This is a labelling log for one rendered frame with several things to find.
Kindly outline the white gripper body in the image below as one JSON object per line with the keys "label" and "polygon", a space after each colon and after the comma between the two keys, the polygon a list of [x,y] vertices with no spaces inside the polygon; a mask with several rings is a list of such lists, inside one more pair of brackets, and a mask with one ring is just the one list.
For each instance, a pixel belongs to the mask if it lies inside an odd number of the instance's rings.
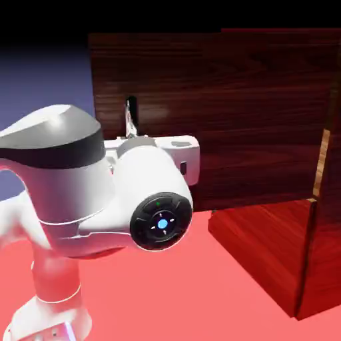
{"label": "white gripper body", "polygon": [[147,135],[104,141],[106,151],[115,151],[119,158],[130,149],[151,145],[167,152],[177,169],[183,175],[187,185],[198,183],[200,176],[200,145],[195,137],[189,135],[175,137],[149,137]]}

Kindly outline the curved metal door handle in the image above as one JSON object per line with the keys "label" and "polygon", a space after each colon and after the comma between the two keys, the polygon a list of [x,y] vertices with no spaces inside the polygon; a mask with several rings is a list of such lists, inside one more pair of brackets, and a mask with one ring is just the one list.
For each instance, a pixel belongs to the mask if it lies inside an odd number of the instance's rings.
{"label": "curved metal door handle", "polygon": [[129,96],[125,101],[126,138],[137,137],[139,134],[138,104],[135,96]]}

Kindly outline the large dark wood cabinet door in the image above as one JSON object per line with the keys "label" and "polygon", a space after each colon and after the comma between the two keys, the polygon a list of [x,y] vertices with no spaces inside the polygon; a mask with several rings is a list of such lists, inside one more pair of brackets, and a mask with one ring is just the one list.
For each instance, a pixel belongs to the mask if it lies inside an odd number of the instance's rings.
{"label": "large dark wood cabinet door", "polygon": [[196,210],[312,195],[339,34],[89,35],[97,118],[123,134],[134,95],[150,136],[200,143]]}

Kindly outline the small dark wood cabinet door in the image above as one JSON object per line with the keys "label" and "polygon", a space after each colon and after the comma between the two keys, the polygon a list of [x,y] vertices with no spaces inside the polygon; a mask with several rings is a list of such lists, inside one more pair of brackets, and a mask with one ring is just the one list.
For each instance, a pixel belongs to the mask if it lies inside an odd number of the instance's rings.
{"label": "small dark wood cabinet door", "polygon": [[315,212],[313,198],[215,210],[208,231],[287,315],[297,317]]}

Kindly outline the dark wood cabinet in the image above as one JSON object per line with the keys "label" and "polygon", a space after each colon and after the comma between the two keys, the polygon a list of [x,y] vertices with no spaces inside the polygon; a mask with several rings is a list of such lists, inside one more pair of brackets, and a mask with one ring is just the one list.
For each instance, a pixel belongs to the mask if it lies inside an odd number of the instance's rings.
{"label": "dark wood cabinet", "polygon": [[[341,28],[338,29],[224,29],[222,32],[297,33],[323,31],[339,34],[336,72],[322,130],[312,195],[316,212],[302,302],[297,319],[307,318],[341,304]],[[228,208],[270,204],[234,205]]]}

